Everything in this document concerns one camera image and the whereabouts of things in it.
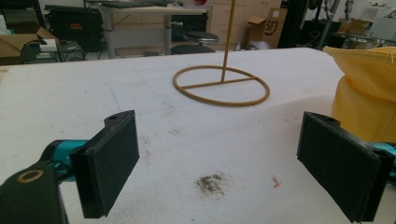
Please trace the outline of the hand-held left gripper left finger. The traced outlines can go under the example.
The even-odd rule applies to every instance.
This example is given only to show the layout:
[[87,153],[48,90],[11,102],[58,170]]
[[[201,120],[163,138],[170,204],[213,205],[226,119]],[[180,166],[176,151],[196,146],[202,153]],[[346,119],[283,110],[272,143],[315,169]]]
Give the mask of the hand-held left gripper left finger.
[[139,160],[133,110],[105,119],[105,127],[70,159],[78,186],[83,216],[107,216]]

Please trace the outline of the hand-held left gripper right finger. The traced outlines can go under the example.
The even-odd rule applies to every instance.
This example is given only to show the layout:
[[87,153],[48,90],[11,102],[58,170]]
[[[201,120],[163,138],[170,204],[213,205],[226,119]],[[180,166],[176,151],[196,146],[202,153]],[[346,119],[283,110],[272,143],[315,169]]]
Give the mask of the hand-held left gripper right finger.
[[347,219],[375,219],[385,186],[395,183],[395,145],[367,143],[331,117],[304,112],[297,159]]

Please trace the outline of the yellow cloth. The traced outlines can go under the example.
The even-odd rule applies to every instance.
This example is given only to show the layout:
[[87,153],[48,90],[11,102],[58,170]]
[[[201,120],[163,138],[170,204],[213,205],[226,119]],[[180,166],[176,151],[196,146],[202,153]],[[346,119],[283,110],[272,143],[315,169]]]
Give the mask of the yellow cloth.
[[324,51],[344,73],[332,117],[367,142],[396,143],[396,47]]

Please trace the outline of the black equipment case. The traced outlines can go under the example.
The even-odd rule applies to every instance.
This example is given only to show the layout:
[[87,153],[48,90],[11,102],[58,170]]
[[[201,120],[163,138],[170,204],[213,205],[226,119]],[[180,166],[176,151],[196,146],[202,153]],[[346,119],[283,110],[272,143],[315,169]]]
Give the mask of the black equipment case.
[[97,8],[45,5],[49,31],[60,40],[77,41],[85,52],[102,50],[103,20]]

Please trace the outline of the metal stand pole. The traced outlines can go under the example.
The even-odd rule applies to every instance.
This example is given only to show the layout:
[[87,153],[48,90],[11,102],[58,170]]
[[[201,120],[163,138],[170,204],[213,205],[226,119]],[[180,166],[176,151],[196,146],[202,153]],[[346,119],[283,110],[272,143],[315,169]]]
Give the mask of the metal stand pole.
[[330,31],[334,14],[338,8],[340,0],[324,0],[324,11],[326,15],[326,22],[317,44],[318,50],[323,50],[325,40]]

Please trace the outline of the beige height-adjustable desk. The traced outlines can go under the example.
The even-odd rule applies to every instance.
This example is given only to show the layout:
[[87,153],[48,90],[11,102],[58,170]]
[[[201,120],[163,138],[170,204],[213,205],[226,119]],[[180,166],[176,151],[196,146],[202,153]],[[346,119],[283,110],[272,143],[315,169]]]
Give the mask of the beige height-adjustable desk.
[[110,59],[117,57],[117,49],[163,46],[163,54],[171,53],[172,17],[175,15],[203,15],[203,8],[100,6],[104,38]]

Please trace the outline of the open cardboard box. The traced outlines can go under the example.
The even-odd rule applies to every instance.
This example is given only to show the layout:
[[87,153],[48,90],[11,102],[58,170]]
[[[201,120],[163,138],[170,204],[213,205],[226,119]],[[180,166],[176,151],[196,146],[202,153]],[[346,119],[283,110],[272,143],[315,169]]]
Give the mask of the open cardboard box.
[[14,34],[0,35],[0,65],[14,65],[21,63],[21,51],[25,44],[38,39],[55,39],[43,27],[32,29],[16,29]]

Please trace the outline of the black round stool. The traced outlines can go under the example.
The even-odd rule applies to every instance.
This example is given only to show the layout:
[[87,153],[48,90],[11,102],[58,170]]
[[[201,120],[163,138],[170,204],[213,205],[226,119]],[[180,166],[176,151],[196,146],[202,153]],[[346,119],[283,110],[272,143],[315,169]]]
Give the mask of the black round stool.
[[183,38],[189,41],[189,44],[172,47],[172,54],[211,53],[214,52],[214,50],[206,47],[205,44],[216,44],[219,42],[219,37],[217,35],[207,32],[191,31],[185,33]]

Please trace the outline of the brown cardboard box with logo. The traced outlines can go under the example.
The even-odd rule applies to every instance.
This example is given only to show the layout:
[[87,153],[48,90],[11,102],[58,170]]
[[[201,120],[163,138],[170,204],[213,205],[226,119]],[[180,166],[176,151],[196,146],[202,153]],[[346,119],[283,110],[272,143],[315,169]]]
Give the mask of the brown cardboard box with logo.
[[272,49],[277,49],[287,13],[285,8],[272,7],[266,18],[251,16],[247,20],[250,25],[247,42],[263,41]]

